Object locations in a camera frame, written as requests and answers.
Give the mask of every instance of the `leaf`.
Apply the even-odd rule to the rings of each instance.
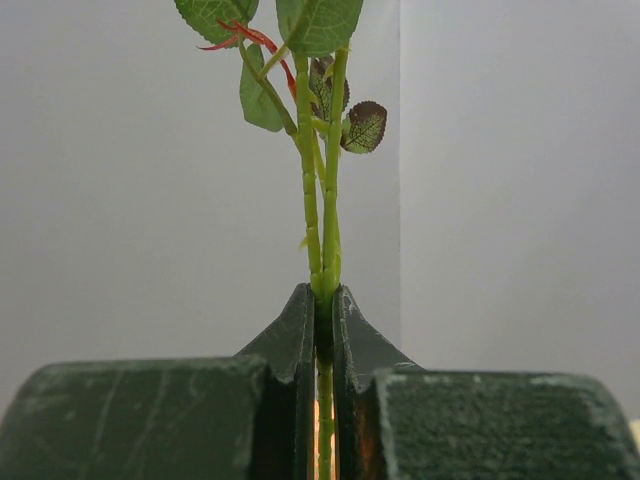
[[[326,55],[322,58],[314,58],[311,60],[311,68],[309,71],[309,89],[315,95],[318,103],[312,103],[311,109],[313,114],[324,120],[331,119],[331,91],[333,88],[333,78],[327,75],[327,70],[333,65],[333,57]],[[342,111],[349,104],[349,82],[344,81],[344,102]]]
[[[342,121],[340,145],[347,152],[371,153],[382,141],[387,110],[370,100],[355,105]]]
[[[363,0],[276,0],[278,28],[287,47],[319,58],[347,44]]]
[[[247,48],[247,54],[253,68],[256,71],[260,71],[264,66],[264,57],[260,46],[252,44]],[[278,110],[267,93],[255,81],[246,64],[242,65],[242,75],[240,77],[240,103],[242,104],[244,119],[247,122],[270,132],[282,130],[282,117],[280,117]]]
[[[232,20],[247,25],[256,14],[258,2],[259,0],[175,0],[184,21],[213,44],[222,43],[234,35],[221,27],[218,20],[228,25]]]

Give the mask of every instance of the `young leaf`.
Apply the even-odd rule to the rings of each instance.
[[[342,121],[340,145],[347,152],[371,153],[382,141],[387,125],[387,110],[376,102],[355,105]]]
[[[363,0],[276,0],[278,28],[292,52],[319,58],[344,46],[358,25]]]
[[[210,43],[219,44],[233,36],[218,20],[243,25],[256,14],[259,0],[175,0],[176,7],[187,24]]]
[[[328,122],[331,116],[331,89],[333,86],[333,78],[327,76],[327,69],[333,65],[333,57],[331,55],[322,58],[314,58],[311,60],[311,68],[309,71],[309,89],[318,100],[317,105],[311,104],[313,114]],[[342,111],[349,104],[349,82],[344,81],[344,103]]]
[[[264,66],[264,57],[260,46],[252,44],[247,48],[247,53],[253,68],[260,71]],[[242,76],[240,77],[240,103],[244,119],[247,122],[270,132],[279,132],[282,129],[282,118],[278,110],[264,89],[255,81],[249,67],[245,64],[242,65]]]

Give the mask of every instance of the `white wall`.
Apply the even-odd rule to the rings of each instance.
[[[398,20],[367,0],[348,77],[389,127],[339,200],[344,283],[395,342]],[[173,0],[9,2],[0,32],[0,411],[53,361],[235,353],[308,281],[299,158],[243,121],[237,51]]]
[[[640,416],[640,3],[403,0],[402,346]]]

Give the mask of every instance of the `green leaf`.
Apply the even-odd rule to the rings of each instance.
[[[311,68],[309,71],[309,89],[318,100],[317,104],[312,103],[311,109],[313,114],[328,122],[331,118],[331,90],[333,88],[333,78],[327,75],[327,71],[333,65],[333,57],[326,55],[322,58],[314,58],[311,60]],[[344,81],[344,102],[342,111],[349,104],[349,82]]]
[[[175,0],[178,12],[187,24],[213,44],[219,44],[233,36],[218,20],[232,24],[237,20],[247,25],[258,9],[259,0]]]
[[[253,68],[260,71],[264,66],[264,57],[260,46],[252,44],[247,48],[247,54]],[[251,75],[246,64],[242,65],[242,76],[240,77],[240,103],[244,119],[247,122],[270,132],[282,130],[282,117],[267,93]]]
[[[278,28],[292,52],[319,58],[347,44],[363,0],[276,0]]]
[[[371,153],[382,141],[387,125],[387,110],[367,100],[355,105],[342,121],[340,145],[347,152]]]

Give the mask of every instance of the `clamp jaw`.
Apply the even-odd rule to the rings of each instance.
[[[0,425],[0,480],[313,478],[314,299],[230,358],[54,364]],[[577,375],[425,370],[333,305],[337,478],[640,480],[619,406]]]

